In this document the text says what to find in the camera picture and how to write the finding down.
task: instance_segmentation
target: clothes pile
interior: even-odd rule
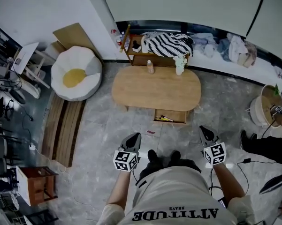
[[[191,36],[194,40],[194,49],[204,54],[208,58],[212,58],[214,51],[217,48],[217,44],[213,38],[212,33],[196,33]]]
[[[257,48],[240,38],[238,35],[227,34],[227,38],[221,39],[217,48],[225,61],[237,63],[246,68],[253,66],[257,58]]]

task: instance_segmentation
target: egg-shaped beanbag chair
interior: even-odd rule
[[[82,101],[101,83],[102,64],[93,51],[73,46],[62,52],[51,68],[51,87],[67,101]]]

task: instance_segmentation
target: black and white striped blanket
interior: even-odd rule
[[[161,57],[182,57],[190,53],[193,57],[193,39],[183,33],[163,33],[153,38],[145,39],[148,51]]]

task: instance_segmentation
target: white t-shirt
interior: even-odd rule
[[[109,204],[97,224],[255,223],[249,196],[233,198],[226,209],[211,197],[200,173],[188,167],[164,168],[143,178],[137,187],[133,209],[127,215],[120,206]]]

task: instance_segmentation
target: black pants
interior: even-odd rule
[[[190,167],[201,173],[201,170],[196,166],[193,160],[179,159],[177,161],[170,161],[167,167],[173,166]],[[144,177],[150,175],[151,173],[157,172],[158,170],[163,168],[165,167],[159,159],[148,163],[147,167],[140,173],[139,181]]]
[[[262,139],[242,141],[246,152],[262,155],[268,159],[282,164],[282,138],[267,137]]]

